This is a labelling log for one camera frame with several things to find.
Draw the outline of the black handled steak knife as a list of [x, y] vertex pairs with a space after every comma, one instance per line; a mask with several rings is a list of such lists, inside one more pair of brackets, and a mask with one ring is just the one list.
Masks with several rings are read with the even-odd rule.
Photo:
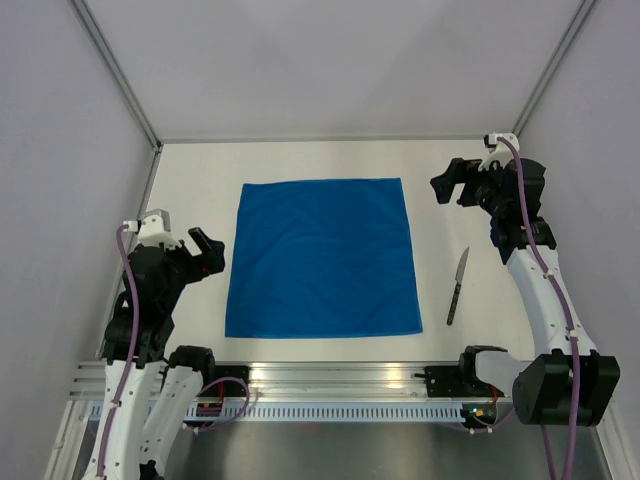
[[456, 268], [456, 273], [454, 277], [455, 285], [454, 285], [454, 290], [453, 290], [453, 294], [452, 294], [452, 298], [451, 298], [451, 302], [450, 302], [450, 306], [447, 314], [447, 319], [446, 319], [447, 326], [451, 326], [455, 318], [469, 252], [470, 252], [470, 247], [467, 246], [460, 257], [457, 268]]

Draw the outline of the blue cloth napkin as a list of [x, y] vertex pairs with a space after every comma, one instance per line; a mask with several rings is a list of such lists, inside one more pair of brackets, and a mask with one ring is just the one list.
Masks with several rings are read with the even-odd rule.
[[226, 336], [329, 339], [422, 330], [400, 179], [244, 184]]

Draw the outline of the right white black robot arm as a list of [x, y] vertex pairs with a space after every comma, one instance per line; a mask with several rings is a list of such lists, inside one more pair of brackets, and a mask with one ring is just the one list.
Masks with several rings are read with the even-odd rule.
[[577, 424], [600, 423], [620, 379], [613, 356], [602, 355], [589, 338], [568, 297], [559, 268], [557, 244], [540, 217], [544, 167], [529, 159], [492, 163], [454, 158], [431, 179], [436, 199], [478, 206], [490, 217], [491, 241], [520, 293], [533, 335], [535, 357], [520, 361], [507, 349], [472, 345], [459, 359], [459, 388], [478, 395], [490, 385], [511, 397], [518, 419], [527, 425], [563, 425], [570, 413]]

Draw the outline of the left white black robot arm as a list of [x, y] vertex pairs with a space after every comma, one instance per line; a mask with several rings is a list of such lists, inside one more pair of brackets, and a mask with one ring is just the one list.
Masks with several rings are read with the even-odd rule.
[[225, 268], [224, 244], [194, 227], [192, 254], [171, 237], [153, 240], [148, 222], [128, 222], [133, 251], [122, 249], [123, 291], [105, 333], [105, 386], [87, 479], [161, 479], [184, 416], [196, 395], [212, 393], [218, 372], [211, 349], [192, 345], [165, 352], [173, 312], [185, 287]]

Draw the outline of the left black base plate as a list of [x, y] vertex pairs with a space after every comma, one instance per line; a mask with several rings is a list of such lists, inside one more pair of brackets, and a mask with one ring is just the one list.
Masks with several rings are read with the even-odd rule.
[[242, 381], [249, 386], [250, 367], [248, 365], [231, 364], [218, 365], [214, 374], [207, 379], [204, 388], [198, 396], [209, 402], [221, 403], [226, 399], [245, 398], [247, 396]]

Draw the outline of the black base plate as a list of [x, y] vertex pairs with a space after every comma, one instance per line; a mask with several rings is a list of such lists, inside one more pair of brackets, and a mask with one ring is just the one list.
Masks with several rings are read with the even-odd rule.
[[204, 388], [198, 396], [209, 402], [221, 403], [226, 399], [245, 398], [247, 396], [242, 381], [249, 386], [250, 367], [248, 365], [231, 364], [218, 365], [214, 374], [207, 379]]
[[458, 366], [426, 366], [423, 376], [429, 398], [467, 398], [473, 395], [473, 389], [463, 378]]

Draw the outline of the aluminium mounting rail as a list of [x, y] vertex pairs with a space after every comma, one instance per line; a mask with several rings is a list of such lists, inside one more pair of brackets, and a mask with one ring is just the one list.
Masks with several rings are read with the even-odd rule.
[[455, 362], [220, 362], [250, 367], [249, 388], [266, 402], [413, 401], [418, 399], [492, 401], [504, 397], [496, 387], [465, 380], [467, 398], [429, 398], [423, 370]]

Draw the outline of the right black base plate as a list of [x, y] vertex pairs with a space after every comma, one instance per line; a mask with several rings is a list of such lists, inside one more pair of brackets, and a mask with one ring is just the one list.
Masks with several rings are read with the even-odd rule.
[[423, 376], [429, 398], [467, 398], [473, 395], [473, 389], [463, 378], [458, 366], [426, 366]]

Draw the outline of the right aluminium frame post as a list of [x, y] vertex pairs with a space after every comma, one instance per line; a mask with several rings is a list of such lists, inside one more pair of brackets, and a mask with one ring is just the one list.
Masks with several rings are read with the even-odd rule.
[[523, 135], [539, 103], [599, 4], [598, 0], [581, 0], [578, 3], [513, 125], [512, 131], [518, 137]]

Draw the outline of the aluminium frame post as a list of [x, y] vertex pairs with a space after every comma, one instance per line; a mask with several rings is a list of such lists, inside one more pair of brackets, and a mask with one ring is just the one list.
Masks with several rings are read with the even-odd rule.
[[136, 126], [139, 128], [152, 150], [154, 152], [158, 152], [162, 147], [162, 142], [152, 127], [148, 116], [146, 115], [137, 95], [124, 73], [124, 70], [113, 53], [113, 50], [110, 47], [97, 19], [95, 18], [89, 3], [84, 0], [69, 0], [68, 4], [84, 29], [89, 41], [96, 50], [100, 60], [106, 68], [107, 73], [114, 82]]
[[581, 0], [578, 3], [513, 125], [512, 131], [518, 137], [523, 135], [539, 103], [599, 4], [598, 0]]

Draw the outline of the left aluminium frame post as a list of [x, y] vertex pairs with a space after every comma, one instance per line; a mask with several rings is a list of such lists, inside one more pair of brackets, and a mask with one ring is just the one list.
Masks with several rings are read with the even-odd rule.
[[97, 19], [95, 18], [89, 3], [84, 0], [69, 0], [68, 4], [84, 29], [89, 41], [96, 50], [100, 60], [106, 68], [107, 73], [114, 82], [136, 126], [139, 128], [152, 150], [154, 152], [158, 152], [162, 147], [162, 142], [152, 127], [148, 116], [146, 115], [137, 95], [124, 73], [124, 70], [113, 53], [113, 50], [110, 47]]

